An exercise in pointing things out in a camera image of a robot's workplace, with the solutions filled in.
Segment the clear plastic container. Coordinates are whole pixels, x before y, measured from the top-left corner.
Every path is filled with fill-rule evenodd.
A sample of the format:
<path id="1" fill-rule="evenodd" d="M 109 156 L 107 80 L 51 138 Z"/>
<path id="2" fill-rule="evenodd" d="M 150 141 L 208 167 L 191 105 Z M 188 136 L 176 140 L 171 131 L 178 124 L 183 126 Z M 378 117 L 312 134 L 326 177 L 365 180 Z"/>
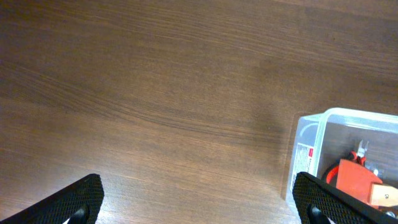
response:
<path id="1" fill-rule="evenodd" d="M 296 175 L 307 172 L 321 180 L 337 159 L 369 141 L 365 168 L 379 170 L 385 184 L 397 188 L 397 116 L 332 108 L 298 120 L 285 200 L 299 217 L 292 195 Z"/>

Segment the orange scraper wooden handle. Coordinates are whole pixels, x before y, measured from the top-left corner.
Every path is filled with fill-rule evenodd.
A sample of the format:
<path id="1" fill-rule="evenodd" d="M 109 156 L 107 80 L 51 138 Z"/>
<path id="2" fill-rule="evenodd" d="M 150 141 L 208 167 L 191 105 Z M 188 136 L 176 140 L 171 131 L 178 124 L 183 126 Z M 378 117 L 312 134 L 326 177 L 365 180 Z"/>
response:
<path id="1" fill-rule="evenodd" d="M 364 166 L 346 159 L 340 160 L 336 188 L 373 208 L 397 206 L 397 188 L 384 184 Z"/>

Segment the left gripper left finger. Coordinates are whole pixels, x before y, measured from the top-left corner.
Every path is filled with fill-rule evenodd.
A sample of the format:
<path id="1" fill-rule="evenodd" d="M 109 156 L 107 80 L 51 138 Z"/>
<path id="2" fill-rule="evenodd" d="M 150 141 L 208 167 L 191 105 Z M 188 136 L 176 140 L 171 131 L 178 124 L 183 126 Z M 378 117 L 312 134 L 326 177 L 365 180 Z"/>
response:
<path id="1" fill-rule="evenodd" d="M 95 224 L 103 199 L 100 175 L 89 174 L 1 223 Z"/>

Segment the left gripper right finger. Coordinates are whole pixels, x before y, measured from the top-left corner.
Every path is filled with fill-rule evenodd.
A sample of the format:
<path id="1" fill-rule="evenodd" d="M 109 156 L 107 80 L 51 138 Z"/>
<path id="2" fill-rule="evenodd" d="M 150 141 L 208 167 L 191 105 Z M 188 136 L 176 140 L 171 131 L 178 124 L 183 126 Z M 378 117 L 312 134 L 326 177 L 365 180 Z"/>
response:
<path id="1" fill-rule="evenodd" d="M 302 223 L 397 224 L 396 218 L 307 172 L 296 175 L 292 195 Z"/>

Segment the red handled pliers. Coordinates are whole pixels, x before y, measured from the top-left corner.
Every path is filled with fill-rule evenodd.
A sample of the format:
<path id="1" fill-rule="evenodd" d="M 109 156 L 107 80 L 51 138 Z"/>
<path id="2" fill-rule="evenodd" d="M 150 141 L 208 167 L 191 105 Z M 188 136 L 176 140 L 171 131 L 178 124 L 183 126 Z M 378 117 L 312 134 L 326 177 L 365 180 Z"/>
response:
<path id="1" fill-rule="evenodd" d="M 330 165 L 323 173 L 321 180 L 330 184 L 331 181 L 338 175 L 340 160 L 348 160 L 357 163 L 361 166 L 365 166 L 366 152 L 369 148 L 369 141 L 360 140 L 356 150 L 351 150 L 345 157 L 337 159 L 332 165 Z"/>

